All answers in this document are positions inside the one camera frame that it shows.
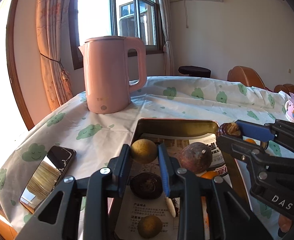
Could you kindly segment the person's right hand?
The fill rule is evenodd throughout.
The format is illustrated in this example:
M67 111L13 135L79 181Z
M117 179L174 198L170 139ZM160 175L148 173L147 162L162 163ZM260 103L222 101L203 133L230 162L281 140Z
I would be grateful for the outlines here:
M284 237L286 233L291 229L293 221L284 215L280 214L278 218L278 236Z

